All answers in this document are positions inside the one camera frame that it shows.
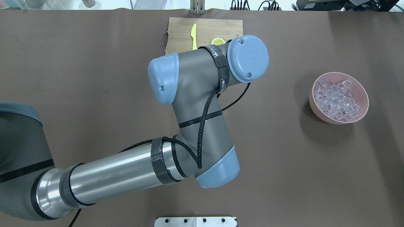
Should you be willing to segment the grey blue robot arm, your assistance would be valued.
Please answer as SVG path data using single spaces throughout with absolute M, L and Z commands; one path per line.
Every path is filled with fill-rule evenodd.
M 102 200 L 195 177 L 214 188 L 240 166 L 217 96 L 248 86 L 268 69 L 269 52 L 253 35 L 153 59 L 148 79 L 156 100 L 172 105 L 180 128 L 118 154 L 55 168 L 34 108 L 1 102 L 1 212 L 29 221 L 55 220 Z

